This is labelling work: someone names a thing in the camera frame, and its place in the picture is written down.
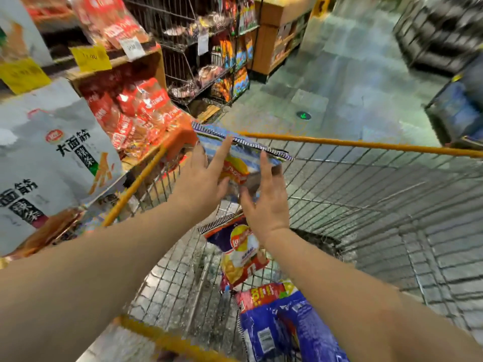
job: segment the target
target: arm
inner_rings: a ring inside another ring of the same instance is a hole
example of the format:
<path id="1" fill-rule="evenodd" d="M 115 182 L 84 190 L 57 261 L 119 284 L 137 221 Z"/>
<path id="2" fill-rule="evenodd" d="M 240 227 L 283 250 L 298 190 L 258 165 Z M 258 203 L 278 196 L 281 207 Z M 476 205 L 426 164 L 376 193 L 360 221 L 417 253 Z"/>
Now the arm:
<path id="1" fill-rule="evenodd" d="M 2 360 L 80 357 L 174 243 L 216 209 L 228 188 L 218 178 L 230 145 L 226 139 L 208 167 L 197 145 L 166 203 L 3 269 Z"/>
<path id="2" fill-rule="evenodd" d="M 351 362 L 483 360 L 476 341 L 429 308 L 325 254 L 289 229 L 287 191 L 262 153 L 261 196 L 248 224 L 329 326 Z"/>

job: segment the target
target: supermarket aisle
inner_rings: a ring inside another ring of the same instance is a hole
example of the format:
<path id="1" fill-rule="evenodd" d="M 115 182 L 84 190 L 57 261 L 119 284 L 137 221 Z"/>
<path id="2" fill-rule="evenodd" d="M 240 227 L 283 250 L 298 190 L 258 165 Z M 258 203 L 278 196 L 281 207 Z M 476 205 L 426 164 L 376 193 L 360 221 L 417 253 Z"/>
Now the supermarket aisle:
<path id="1" fill-rule="evenodd" d="M 345 0 L 311 19 L 300 49 L 218 124 L 237 131 L 439 146 L 421 108 L 447 78 L 409 72 L 392 28 L 398 14 Z M 296 116 L 311 114 L 310 121 Z"/>

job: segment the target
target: green floor marker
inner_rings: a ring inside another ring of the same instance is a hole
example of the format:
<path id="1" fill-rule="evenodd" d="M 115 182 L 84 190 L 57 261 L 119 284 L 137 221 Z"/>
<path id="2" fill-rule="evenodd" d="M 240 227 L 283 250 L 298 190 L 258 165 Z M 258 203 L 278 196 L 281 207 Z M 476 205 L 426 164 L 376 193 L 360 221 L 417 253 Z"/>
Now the green floor marker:
<path id="1" fill-rule="evenodd" d="M 297 112 L 297 117 L 305 121 L 308 121 L 309 119 L 312 118 L 312 116 L 309 113 L 303 112 L 303 111 Z"/>

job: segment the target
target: shopping cart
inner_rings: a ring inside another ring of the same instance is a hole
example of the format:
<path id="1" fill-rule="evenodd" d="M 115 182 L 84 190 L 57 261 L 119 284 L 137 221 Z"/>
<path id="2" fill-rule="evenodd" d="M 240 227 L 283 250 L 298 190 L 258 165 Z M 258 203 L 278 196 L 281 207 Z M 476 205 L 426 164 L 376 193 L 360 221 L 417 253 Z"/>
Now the shopping cart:
<path id="1" fill-rule="evenodd" d="M 290 225 L 299 235 L 413 295 L 483 344 L 483 152 L 243 134 L 295 158 L 284 164 L 284 176 Z M 135 216 L 167 200 L 180 168 L 160 169 L 162 158 L 163 150 L 104 226 L 122 213 Z M 134 208 L 127 205 L 133 198 Z M 237 209 L 222 202 L 207 221 Z M 190 230 L 148 274 L 123 326 L 151 339 L 173 331 L 202 348 L 246 360 L 236 305 L 219 293 L 220 259 L 215 246 Z M 241 288 L 282 276 L 271 260 Z M 94 343 L 91 357 L 103 353 L 96 349 Z M 122 360 L 136 360 L 129 357 L 124 353 Z"/>

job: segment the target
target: left hand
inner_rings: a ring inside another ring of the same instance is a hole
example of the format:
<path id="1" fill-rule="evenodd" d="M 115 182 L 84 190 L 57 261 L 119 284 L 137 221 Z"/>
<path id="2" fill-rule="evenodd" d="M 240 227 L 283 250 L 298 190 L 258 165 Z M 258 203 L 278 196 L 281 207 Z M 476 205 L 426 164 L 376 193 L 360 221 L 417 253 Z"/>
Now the left hand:
<path id="1" fill-rule="evenodd" d="M 209 165 L 205 151 L 198 143 L 168 198 L 168 203 L 176 206 L 183 216 L 189 216 L 193 226 L 206 219 L 228 191 L 229 178 L 220 183 L 218 180 L 230 152 L 231 141 L 231 137 L 223 141 Z"/>

